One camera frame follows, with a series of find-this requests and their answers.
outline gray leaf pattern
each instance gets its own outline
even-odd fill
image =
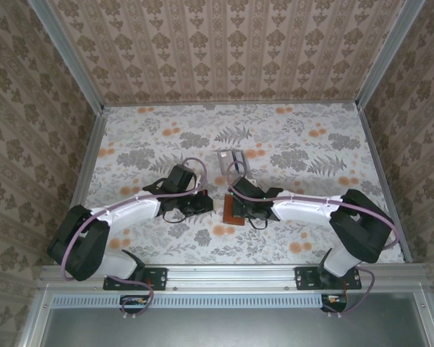
[[[162,218],[142,220],[112,231],[108,246],[127,249],[148,264],[319,262],[337,242],[331,228],[286,220],[256,231],[248,223],[222,223],[227,185],[216,151],[230,148],[245,153],[252,176],[263,189],[281,187],[320,196],[361,189],[373,202],[386,206],[353,103],[110,108],[88,207],[123,200],[167,177],[185,158],[197,157],[207,166],[206,188],[214,210],[178,224]],[[198,163],[187,165],[203,174]],[[1,203],[7,200],[9,195],[1,196],[0,190]],[[170,221],[182,218],[178,210],[166,216]],[[263,226],[258,220],[255,224]],[[22,257],[9,256],[7,264],[18,269]],[[392,249],[383,252],[380,261],[402,261],[402,257]]]

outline table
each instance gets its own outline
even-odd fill
[[[127,249],[147,264],[319,263],[339,239],[312,223],[270,222],[256,231],[222,223],[225,178],[217,150],[246,153],[259,186],[331,196],[359,189],[387,210],[353,103],[116,107],[108,114],[85,206],[110,205],[166,177],[186,157],[208,168],[214,211],[168,224],[145,220],[111,233],[108,247]],[[199,164],[190,164],[202,173]],[[171,212],[169,219],[179,219]],[[404,262],[399,246],[379,262]]]

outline black cable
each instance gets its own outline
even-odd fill
[[[248,217],[247,219],[248,219],[250,225],[251,225],[255,230],[265,230],[265,229],[267,229],[267,226],[268,226],[268,220],[265,219],[265,226],[264,226],[263,228],[256,228],[255,225],[254,225],[254,223],[252,222],[251,218]]]
[[[164,219],[164,221],[166,221],[167,223],[170,223],[170,224],[178,224],[178,223],[181,223],[181,222],[183,222],[185,219],[187,219],[188,218],[188,216],[186,215],[186,216],[184,216],[183,217],[183,219],[181,219],[181,220],[175,220],[175,221],[173,221],[173,222],[171,222],[170,220],[166,220],[166,213],[163,213],[162,214],[162,219]]]

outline purple cable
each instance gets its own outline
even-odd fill
[[[147,199],[158,199],[158,198],[160,198],[160,197],[185,197],[185,196],[187,196],[187,195],[191,195],[191,194],[193,194],[194,192],[199,192],[203,187],[204,187],[204,185],[205,185],[205,183],[206,183],[206,179],[207,179],[207,177],[208,177],[208,170],[207,170],[207,168],[205,167],[205,164],[204,164],[204,162],[202,161],[202,160],[200,160],[199,158],[193,158],[193,157],[190,157],[190,158],[186,158],[185,160],[183,160],[182,161],[182,165],[183,164],[185,164],[186,162],[188,162],[188,161],[191,161],[191,160],[193,160],[193,161],[197,161],[199,164],[201,164],[201,166],[203,167],[203,177],[202,177],[202,179],[201,179],[201,182],[198,184],[198,186],[197,187],[195,187],[194,189],[191,189],[191,190],[189,190],[189,191],[187,191],[187,192],[185,192],[185,193],[176,193],[176,194],[158,194],[158,195],[153,195],[153,194],[151,194],[151,195],[144,195],[144,196],[141,196],[141,197],[136,197],[136,196],[134,196],[134,197],[131,197],[130,199],[128,199],[128,200],[125,200],[125,201],[121,201],[121,202],[118,202],[117,204],[114,204],[114,205],[112,205],[112,206],[109,206],[109,207],[107,207],[105,210],[102,210],[102,211],[100,211],[100,212],[98,212],[98,213],[95,213],[94,215],[92,215],[92,216],[90,216],[78,229],[77,229],[77,231],[75,232],[75,234],[74,234],[74,236],[72,237],[72,239],[71,239],[71,241],[69,242],[69,244],[67,245],[67,248],[66,248],[66,252],[64,253],[64,256],[63,256],[63,259],[62,259],[62,261],[61,261],[61,276],[62,276],[62,278],[63,279],[65,279],[65,280],[68,280],[68,281],[70,281],[70,280],[74,280],[74,278],[70,278],[70,277],[68,277],[67,275],[66,275],[66,264],[67,264],[67,260],[68,260],[68,258],[69,258],[69,253],[71,253],[71,250],[72,250],[72,247],[74,246],[74,244],[75,244],[75,242],[76,242],[76,240],[77,240],[77,238],[80,236],[80,234],[87,228],[87,226],[90,224],[90,223],[92,223],[96,218],[98,218],[98,217],[100,217],[101,215],[103,215],[104,213],[106,213],[106,212],[113,212],[113,211],[115,211],[115,209],[117,209],[117,208],[119,208],[119,207],[122,207],[122,206],[124,206],[124,205],[127,205],[127,204],[129,204],[129,203],[131,203],[131,202],[135,202],[135,201],[139,201],[139,200],[147,200]]]
[[[151,286],[149,286],[148,284],[143,283],[143,282],[139,282],[139,281],[137,281],[137,280],[123,280],[122,278],[119,278],[119,277],[116,277],[116,276],[108,276],[108,277],[110,277],[111,279],[113,279],[113,280],[115,280],[115,281],[117,281],[117,282],[120,282],[120,283],[135,284],[135,285],[137,285],[137,286],[142,286],[142,287],[147,288],[147,289],[150,291],[150,299],[148,300],[148,302],[146,303],[146,305],[145,305],[145,306],[144,306],[144,307],[143,307],[139,312],[135,313],[137,316],[139,316],[139,315],[145,313],[145,311],[148,309],[148,307],[153,303],[153,299],[154,299],[154,290],[153,290],[153,288],[151,288]],[[127,299],[125,299],[125,300],[122,302],[122,306],[121,306],[121,311],[122,311],[122,313],[126,313],[126,312],[125,312],[125,304],[126,304],[127,302],[129,302],[129,301],[133,301],[133,300],[136,300],[136,298],[127,298]]]
[[[356,210],[358,212],[366,213],[368,215],[371,215],[372,217],[374,217],[374,218],[382,221],[389,228],[392,229],[392,231],[393,231],[394,235],[396,236],[396,238],[390,244],[385,245],[383,247],[383,249],[390,249],[390,248],[394,247],[399,242],[399,233],[397,231],[396,226],[394,224],[392,224],[387,218],[384,218],[382,215],[379,215],[376,212],[368,210],[367,208],[363,208],[363,207],[360,207],[360,206],[355,206],[355,205],[348,204],[348,203],[342,202],[342,201],[323,199],[321,197],[303,197],[302,195],[299,195],[299,194],[296,194],[294,196],[294,198],[291,198],[291,197],[269,197],[269,198],[266,198],[266,199],[257,199],[257,198],[254,198],[254,197],[247,197],[247,196],[241,194],[240,192],[238,192],[234,188],[233,184],[230,182],[230,179],[231,179],[231,177],[230,177],[230,174],[231,174],[230,169],[235,164],[241,164],[243,166],[243,168],[244,168],[244,176],[246,175],[246,165],[243,162],[236,160],[233,163],[231,163],[229,165],[229,167],[227,168],[227,170],[226,170],[226,182],[228,183],[228,185],[230,187],[230,190],[233,193],[235,193],[236,195],[238,195],[239,197],[241,197],[242,199],[245,199],[245,200],[248,200],[248,201],[253,201],[253,202],[267,202],[267,201],[280,201],[280,200],[284,200],[284,201],[287,201],[287,200],[297,200],[297,201],[317,202],[317,203],[320,203],[320,204],[332,204],[332,205],[338,205],[338,206],[346,207],[346,208],[349,208],[351,210]]]
[[[370,276],[371,276],[370,285],[368,286],[367,291],[365,292],[365,294],[363,294],[363,296],[360,299],[360,301],[356,305],[354,305],[353,307],[351,307],[350,309],[347,309],[347,310],[345,310],[343,312],[337,312],[334,308],[332,308],[332,307],[330,307],[328,305],[323,304],[324,307],[326,307],[330,311],[335,312],[337,314],[347,314],[347,313],[352,313],[353,311],[355,311],[356,309],[358,309],[359,306],[365,301],[365,299],[367,298],[367,296],[370,294],[371,290],[373,289],[373,286],[375,285],[375,274],[371,270],[364,269],[363,267],[360,267],[360,266],[356,266],[355,268],[357,270],[359,270],[359,271],[363,271],[364,273],[369,273]]]

